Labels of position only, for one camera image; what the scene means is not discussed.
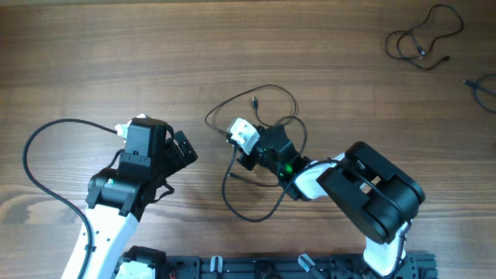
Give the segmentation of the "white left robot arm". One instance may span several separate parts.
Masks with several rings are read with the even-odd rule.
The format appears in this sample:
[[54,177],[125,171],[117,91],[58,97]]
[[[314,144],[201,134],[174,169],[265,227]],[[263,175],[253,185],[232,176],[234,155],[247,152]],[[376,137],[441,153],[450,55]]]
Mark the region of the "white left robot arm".
[[81,229],[65,278],[110,278],[144,209],[160,200],[157,189],[198,158],[186,135],[165,121],[138,115],[115,130],[125,148],[117,168],[103,168],[88,183],[91,228]]

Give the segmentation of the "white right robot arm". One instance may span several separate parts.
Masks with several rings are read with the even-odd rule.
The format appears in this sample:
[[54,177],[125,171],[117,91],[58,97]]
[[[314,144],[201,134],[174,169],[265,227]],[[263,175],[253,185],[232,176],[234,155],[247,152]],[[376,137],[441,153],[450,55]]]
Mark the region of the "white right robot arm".
[[295,201],[328,196],[365,235],[365,264],[382,278],[393,278],[406,259],[405,240],[425,201],[421,186],[365,142],[327,160],[302,156],[283,126],[265,129],[237,119],[227,140],[248,171],[256,165],[278,179]]

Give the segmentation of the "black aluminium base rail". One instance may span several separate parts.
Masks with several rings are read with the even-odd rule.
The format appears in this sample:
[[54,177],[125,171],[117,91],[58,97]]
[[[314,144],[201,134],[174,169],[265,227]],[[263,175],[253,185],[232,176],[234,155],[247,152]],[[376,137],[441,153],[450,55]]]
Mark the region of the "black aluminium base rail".
[[[315,266],[306,271],[295,257],[169,257],[170,278],[378,278],[359,254],[313,257]],[[433,254],[410,253],[396,271],[398,279],[438,279]]]

